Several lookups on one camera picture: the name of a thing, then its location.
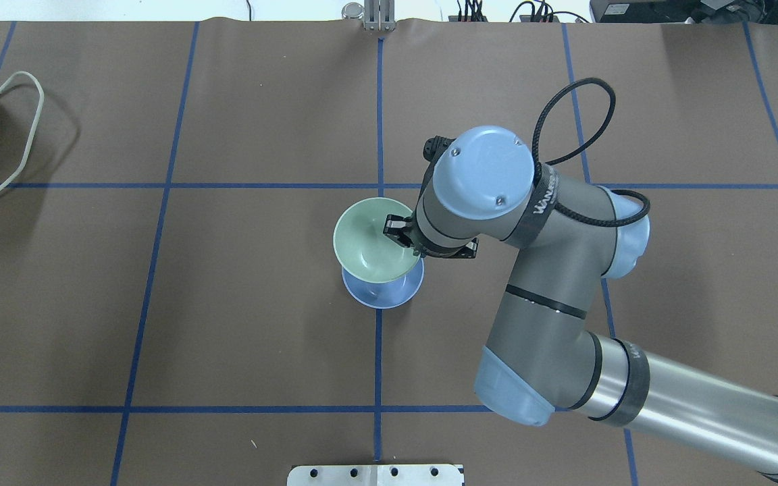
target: black wire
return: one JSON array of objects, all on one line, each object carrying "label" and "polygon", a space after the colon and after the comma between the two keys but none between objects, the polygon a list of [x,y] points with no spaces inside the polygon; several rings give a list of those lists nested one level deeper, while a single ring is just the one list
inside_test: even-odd
[{"label": "black wire", "polygon": [[632,190],[612,190],[611,192],[618,194],[618,196],[630,196],[640,200],[640,202],[642,202],[642,208],[639,209],[635,215],[620,219],[596,219],[590,218],[589,216],[580,215],[580,213],[576,213],[575,211],[572,211],[568,207],[561,204],[559,200],[554,204],[554,210],[562,213],[562,215],[568,218],[574,219],[575,221],[584,223],[586,225],[596,225],[596,227],[621,227],[622,225],[631,225],[632,223],[644,219],[644,216],[647,216],[650,212],[650,200],[647,196],[644,196],[644,194]]},{"label": "black wire", "polygon": [[470,0],[470,22],[482,21],[482,6],[476,0]]},{"label": "black wire", "polygon": [[578,13],[575,13],[575,12],[567,12],[566,10],[560,10],[559,12],[552,12],[550,15],[552,15],[552,18],[553,18],[553,16],[555,16],[555,15],[567,14],[567,13],[569,15],[571,15],[571,16],[575,16],[576,18],[581,19],[581,22],[584,22],[584,24],[589,24],[589,22],[587,21],[586,18],[583,18],[583,16],[580,16],[580,15],[578,15]]},{"label": "black wire", "polygon": [[[603,80],[600,80],[599,78],[584,78],[583,80],[575,81],[574,83],[570,83],[566,85],[563,89],[558,91],[556,95],[553,96],[553,98],[550,99],[548,103],[546,103],[546,106],[542,109],[542,113],[540,114],[540,118],[536,120],[536,126],[534,127],[534,139],[532,139],[530,147],[532,156],[534,156],[534,183],[538,184],[538,181],[540,181],[541,175],[542,175],[542,164],[540,162],[540,137],[542,136],[542,127],[544,126],[544,122],[546,122],[546,118],[548,117],[548,114],[552,109],[555,107],[556,104],[562,99],[564,96],[568,95],[570,92],[574,91],[575,89],[578,89],[580,86],[584,85],[596,85],[599,87],[602,87],[602,89],[605,89],[605,92],[608,93],[608,113],[605,115],[605,120],[602,121],[602,125],[599,127],[599,130],[596,131],[596,133],[593,134],[593,136],[590,137],[589,140],[581,144],[580,147],[576,148],[574,151],[571,151],[570,153],[566,154],[565,156],[555,158],[553,160],[549,160],[548,162],[545,162],[547,165],[556,165],[561,162],[565,162],[569,159],[571,159],[574,156],[577,156],[584,150],[586,150],[590,145],[593,145],[593,142],[596,142],[597,139],[602,136],[602,133],[605,132],[605,129],[608,128],[608,124],[611,123],[611,117],[614,116],[614,108],[617,104],[617,96],[615,96],[614,89],[608,85]],[[569,209],[568,207],[561,204],[559,201],[554,204],[554,209],[558,211],[559,213],[562,213],[563,215],[567,216],[568,218],[572,218],[575,221],[579,221],[583,224],[587,225],[596,225],[596,227],[621,227],[622,225],[630,225],[636,221],[639,221],[640,219],[643,219],[644,216],[647,216],[650,212],[650,200],[648,197],[644,196],[644,194],[640,194],[636,191],[631,190],[613,190],[611,191],[614,194],[618,194],[619,196],[630,196],[635,197],[636,199],[640,200],[642,202],[642,208],[635,213],[635,215],[629,216],[628,218],[620,218],[620,219],[596,219],[596,218],[590,218],[589,216],[581,215],[581,213],[576,213],[575,211]]]},{"label": "black wire", "polygon": [[[546,3],[543,2],[543,0],[536,0],[536,1],[538,3],[542,3],[543,7],[546,5]],[[530,0],[527,0],[525,2],[519,3],[518,6],[515,7],[515,11],[512,12],[512,16],[509,18],[510,22],[515,20],[515,14],[518,13],[518,10],[520,10],[521,7],[523,7],[524,5],[530,5],[530,16],[531,16],[531,18],[532,18],[532,16],[537,15],[537,13],[536,13],[536,4],[532,3]]]},{"label": "black wire", "polygon": [[536,12],[536,18],[540,19],[540,22],[552,22],[554,8],[547,2],[542,2],[542,6]]},{"label": "black wire", "polygon": [[605,129],[608,128],[608,124],[611,123],[611,117],[614,116],[615,104],[617,104],[617,96],[614,94],[614,89],[612,89],[608,83],[600,80],[599,78],[584,78],[583,80],[570,83],[558,91],[556,95],[554,95],[553,98],[551,98],[550,101],[546,103],[546,107],[542,109],[542,113],[540,114],[540,119],[536,120],[536,126],[534,127],[534,139],[531,141],[531,151],[534,154],[535,161],[538,162],[538,160],[540,160],[540,136],[542,136],[542,127],[544,126],[544,123],[546,123],[546,117],[548,117],[548,114],[550,111],[552,111],[554,105],[556,105],[556,103],[558,103],[560,99],[563,98],[563,96],[568,95],[576,88],[584,85],[596,85],[602,87],[602,89],[605,89],[605,92],[608,93],[608,113],[605,115],[605,120],[603,121],[602,126],[599,127],[599,130],[597,130],[596,133],[594,133],[593,136],[591,136],[590,139],[584,142],[580,147],[576,148],[574,151],[571,151],[565,156],[549,160],[545,163],[548,165],[556,165],[558,163],[565,162],[574,156],[577,156],[586,150],[587,147],[593,145],[593,142],[596,142],[596,139],[600,138],[602,133],[605,132]]}]

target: gray device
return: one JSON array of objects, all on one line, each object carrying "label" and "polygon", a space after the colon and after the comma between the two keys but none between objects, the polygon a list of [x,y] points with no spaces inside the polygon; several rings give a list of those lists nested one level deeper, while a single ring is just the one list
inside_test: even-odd
[{"label": "gray device", "polygon": [[778,483],[778,396],[584,329],[600,279],[623,277],[644,252],[649,202],[630,194],[645,202],[641,209],[620,191],[541,163],[537,132],[533,154],[497,126],[430,139],[416,209],[407,218],[387,215],[383,231],[436,258],[475,257],[479,234],[519,249],[482,350],[473,385],[479,400],[524,425],[546,424],[556,407],[577,410]]}]

